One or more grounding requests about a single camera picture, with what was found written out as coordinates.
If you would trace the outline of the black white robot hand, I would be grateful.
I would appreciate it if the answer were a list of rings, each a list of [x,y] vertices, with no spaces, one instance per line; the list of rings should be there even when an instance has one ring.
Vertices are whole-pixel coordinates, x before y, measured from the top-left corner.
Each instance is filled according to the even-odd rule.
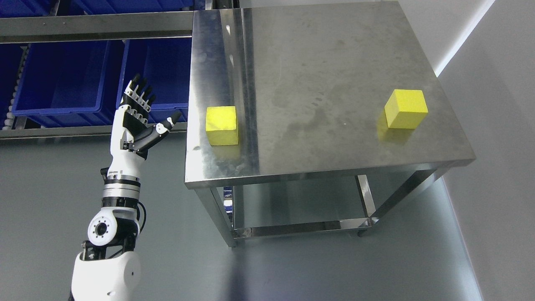
[[[162,121],[149,125],[154,101],[155,94],[147,79],[136,74],[128,82],[113,117],[110,140],[112,162],[107,178],[136,177],[147,160],[149,149],[162,141],[182,118],[182,112],[176,110]]]

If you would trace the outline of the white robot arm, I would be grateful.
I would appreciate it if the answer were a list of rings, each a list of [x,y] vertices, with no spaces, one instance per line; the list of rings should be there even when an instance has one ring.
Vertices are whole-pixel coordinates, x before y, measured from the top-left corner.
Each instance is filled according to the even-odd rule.
[[[101,175],[101,208],[75,257],[71,301],[130,301],[141,278],[140,257],[134,251],[146,223],[146,209],[139,201],[140,170],[115,166],[102,169]]]

